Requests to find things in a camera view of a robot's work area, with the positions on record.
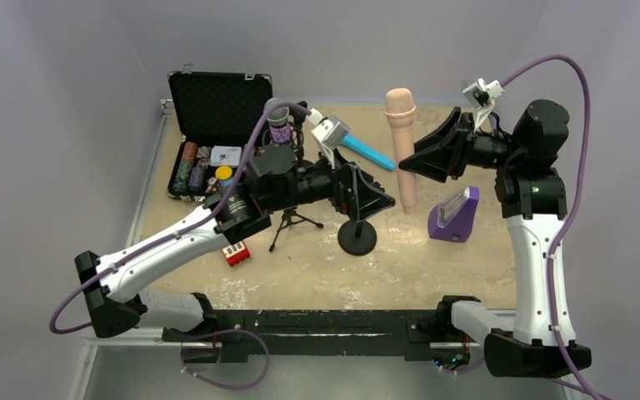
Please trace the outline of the purple glitter microphone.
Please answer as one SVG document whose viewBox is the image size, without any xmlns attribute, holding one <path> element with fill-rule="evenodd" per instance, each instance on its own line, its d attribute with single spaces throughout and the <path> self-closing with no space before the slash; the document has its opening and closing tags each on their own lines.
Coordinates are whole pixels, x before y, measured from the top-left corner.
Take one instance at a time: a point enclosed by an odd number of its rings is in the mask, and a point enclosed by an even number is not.
<svg viewBox="0 0 640 400">
<path fill-rule="evenodd" d="M 290 145 L 293 131 L 289 125 L 289 107 L 279 107 L 282 99 L 272 97 L 267 100 L 264 110 L 272 109 L 267 118 L 267 130 L 262 135 L 262 143 L 272 145 Z"/>
</svg>

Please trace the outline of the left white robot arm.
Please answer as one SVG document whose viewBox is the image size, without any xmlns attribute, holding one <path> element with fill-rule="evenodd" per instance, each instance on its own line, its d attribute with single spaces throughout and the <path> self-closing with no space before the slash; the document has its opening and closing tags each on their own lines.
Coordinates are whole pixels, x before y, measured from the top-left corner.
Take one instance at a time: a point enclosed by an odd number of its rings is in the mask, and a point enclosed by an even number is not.
<svg viewBox="0 0 640 400">
<path fill-rule="evenodd" d="M 328 200 L 353 223 L 395 204 L 372 175 L 334 152 L 299 167 L 288 146 L 265 146 L 246 164 L 242 179 L 203 199 L 182 220 L 135 245 L 98 256 L 86 251 L 75 264 L 92 328 L 112 338 L 141 326 L 199 332 L 213 309 L 201 293 L 156 292 L 149 284 L 207 253 L 227 248 L 271 227 L 274 212 Z"/>
</svg>

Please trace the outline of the black round-base mic stand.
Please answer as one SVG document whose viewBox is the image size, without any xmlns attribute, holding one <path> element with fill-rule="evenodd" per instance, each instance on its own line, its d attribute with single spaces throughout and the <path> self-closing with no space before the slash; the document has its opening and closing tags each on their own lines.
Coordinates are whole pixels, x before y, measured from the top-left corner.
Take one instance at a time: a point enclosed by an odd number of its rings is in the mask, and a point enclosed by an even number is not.
<svg viewBox="0 0 640 400">
<path fill-rule="evenodd" d="M 338 229 L 337 241 L 345 253 L 359 257 L 375 248 L 378 235 L 370 222 L 348 220 Z"/>
<path fill-rule="evenodd" d="M 305 122 L 306 115 L 302 112 L 298 112 L 293 108 L 290 109 L 289 125 L 292 129 L 292 141 L 290 145 L 275 145 L 275 146 L 288 146 L 293 150 L 296 164 L 301 168 L 306 168 L 312 165 L 311 162 L 305 159 L 304 150 L 304 133 L 302 125 Z"/>
</svg>

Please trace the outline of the pink toy microphone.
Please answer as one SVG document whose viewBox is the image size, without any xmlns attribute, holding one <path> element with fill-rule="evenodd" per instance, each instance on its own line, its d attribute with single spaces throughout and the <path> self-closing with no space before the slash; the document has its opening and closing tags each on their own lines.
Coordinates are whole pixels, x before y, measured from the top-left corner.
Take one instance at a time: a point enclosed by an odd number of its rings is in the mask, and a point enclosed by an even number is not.
<svg viewBox="0 0 640 400">
<path fill-rule="evenodd" d="M 392 134 L 396 163 L 414 154 L 413 122 L 416 104 L 411 91 L 405 87 L 391 89 L 385 97 L 384 115 Z M 418 208 L 416 175 L 397 167 L 397 185 L 402 210 L 413 214 Z"/>
</svg>

